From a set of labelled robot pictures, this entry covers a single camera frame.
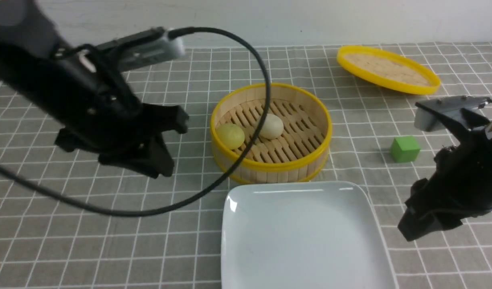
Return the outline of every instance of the yellow bun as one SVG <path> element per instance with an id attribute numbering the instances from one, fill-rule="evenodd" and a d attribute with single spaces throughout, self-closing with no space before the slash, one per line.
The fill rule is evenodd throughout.
<path id="1" fill-rule="evenodd" d="M 224 123 L 220 125 L 215 133 L 222 143 L 230 150 L 238 149 L 244 143 L 244 131 L 240 126 L 233 123 Z"/>

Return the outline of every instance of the grid pattern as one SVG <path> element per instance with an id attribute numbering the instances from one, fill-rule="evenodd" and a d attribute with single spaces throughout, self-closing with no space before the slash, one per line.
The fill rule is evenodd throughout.
<path id="1" fill-rule="evenodd" d="M 492 289 L 492 214 L 449 232 L 406 242 L 396 224 L 411 184 L 435 171 L 433 156 L 455 140 L 413 127 L 413 102 L 460 94 L 492 96 L 492 43 L 375 45 L 424 64 L 443 86 L 433 96 L 379 88 L 344 71 L 339 46 L 260 48 L 273 82 L 314 93 L 334 122 L 330 159 L 316 181 L 360 185 L 371 201 L 402 289 Z M 53 146 L 59 124 L 0 84 L 0 163 L 49 188 L 113 208 L 150 209 L 187 198 L 220 170 L 208 124 L 227 93 L 263 82 L 244 49 L 194 49 L 178 61 L 125 74 L 143 101 L 180 104 L 191 119 L 183 136 L 166 133 L 176 173 L 148 179 L 100 166 L 85 152 Z M 492 106 L 483 113 L 492 118 Z M 415 135 L 413 163 L 389 154 L 398 135 Z M 105 218 L 58 204 L 0 178 L 0 287 L 220 288 L 220 228 L 227 181 L 183 209 L 143 219 Z"/>

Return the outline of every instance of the yellow steamer rim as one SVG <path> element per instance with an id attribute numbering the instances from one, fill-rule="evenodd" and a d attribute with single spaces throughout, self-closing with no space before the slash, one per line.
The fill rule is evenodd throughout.
<path id="1" fill-rule="evenodd" d="M 353 75 L 403 93 L 433 94 L 441 84 L 435 73 L 414 60 L 372 47 L 343 46 L 337 62 Z"/>
<path id="2" fill-rule="evenodd" d="M 281 137 L 262 137 L 233 172 L 239 183 L 287 183 L 309 181 L 324 167 L 332 137 L 332 120 L 325 105 L 314 95 L 288 84 L 273 83 L 269 113 L 284 124 Z M 265 84 L 240 88 L 224 97 L 210 119 L 212 153 L 224 172 L 238 159 L 251 139 L 263 112 Z M 216 128 L 235 123 L 243 128 L 246 140 L 237 150 L 227 149 L 217 137 Z"/>

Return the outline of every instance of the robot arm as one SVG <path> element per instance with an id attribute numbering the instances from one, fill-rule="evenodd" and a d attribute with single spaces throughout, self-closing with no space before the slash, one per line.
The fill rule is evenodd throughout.
<path id="1" fill-rule="evenodd" d="M 142 104 L 120 71 L 183 53 L 161 27 L 73 49 L 35 1 L 0 1 L 0 80 L 64 124 L 56 145 L 97 153 L 104 165 L 171 176 L 161 133 L 186 133 L 188 116 L 179 106 Z"/>
<path id="2" fill-rule="evenodd" d="M 488 97 L 455 96 L 417 102 L 415 127 L 430 132 L 448 129 L 459 146 L 442 148 L 430 179 L 411 187 L 398 228 L 407 241 L 433 231 L 450 230 L 462 219 L 492 211 L 492 121 L 477 109 Z"/>

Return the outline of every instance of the black cable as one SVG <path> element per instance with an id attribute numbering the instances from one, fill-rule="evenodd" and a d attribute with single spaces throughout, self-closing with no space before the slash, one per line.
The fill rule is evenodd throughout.
<path id="1" fill-rule="evenodd" d="M 88 203 L 84 203 L 82 201 L 79 201 L 77 199 L 72 199 L 70 197 L 63 196 L 62 194 L 59 194 L 58 192 L 55 192 L 51 189 L 41 187 L 40 185 L 37 185 L 35 183 L 31 183 L 30 181 L 27 181 L 23 179 L 20 176 L 17 176 L 13 172 L 10 172 L 9 170 L 0 167 L 0 175 L 3 177 L 6 177 L 7 179 L 10 179 L 12 181 L 15 181 L 19 185 L 22 185 L 23 187 L 36 191 L 39 194 L 49 196 L 53 199 L 56 199 L 57 201 L 61 201 L 62 203 L 66 203 L 68 205 L 72 205 L 73 207 L 77 207 L 80 209 L 87 210 L 89 212 L 97 213 L 97 214 L 104 214 L 107 216 L 121 216 L 121 217 L 143 217 L 143 216 L 154 216 L 158 214 L 163 214 L 167 213 L 170 211 L 174 211 L 176 209 L 182 208 L 186 205 L 189 205 L 190 203 L 193 203 L 194 201 L 197 201 L 198 199 L 202 198 L 209 192 L 211 192 L 213 189 L 215 189 L 218 185 L 220 185 L 223 181 L 229 177 L 236 168 L 240 165 L 242 160 L 246 157 L 246 154 L 251 150 L 251 147 L 255 143 L 255 141 L 258 139 L 258 136 L 260 135 L 260 130 L 262 129 L 262 126 L 264 125 L 265 118 L 267 117 L 267 112 L 269 110 L 270 106 L 270 100 L 271 100 L 271 84 L 270 84 L 270 79 L 269 79 L 269 73 L 267 72 L 267 69 L 265 67 L 264 62 L 262 61 L 262 57 L 258 54 L 258 52 L 251 46 L 248 42 L 243 40 L 242 38 L 238 37 L 237 35 L 233 33 L 229 33 L 228 31 L 224 31 L 221 29 L 217 28 L 208 28 L 208 27 L 188 27 L 188 28 L 180 28 L 180 29 L 175 29 L 173 31 L 169 31 L 169 38 L 174 39 L 178 38 L 184 35 L 192 34 L 192 33 L 215 33 L 219 35 L 226 36 L 228 38 L 231 38 L 235 41 L 237 41 L 239 44 L 242 46 L 246 47 L 253 56 L 255 56 L 255 59 L 257 60 L 260 70 L 262 71 L 262 74 L 264 75 L 265 79 L 265 106 L 264 106 L 264 111 L 262 112 L 262 115 L 260 116 L 259 124 L 255 131 L 253 132 L 253 136 L 251 137 L 251 140 L 246 144 L 246 148 L 244 148 L 244 151 L 240 154 L 239 158 L 231 165 L 230 168 L 226 172 L 224 172 L 217 180 L 215 180 L 213 183 L 211 183 L 208 187 L 203 189 L 201 192 L 195 194 L 194 196 L 191 196 L 188 199 L 185 199 L 183 201 L 180 201 L 178 203 L 163 207 L 163 208 L 158 208 L 158 209 L 151 209 L 151 210 L 143 210 L 143 211 L 125 211 L 125 210 L 113 210 L 113 209 L 108 209 L 108 208 L 101 208 L 98 206 L 94 206 Z"/>

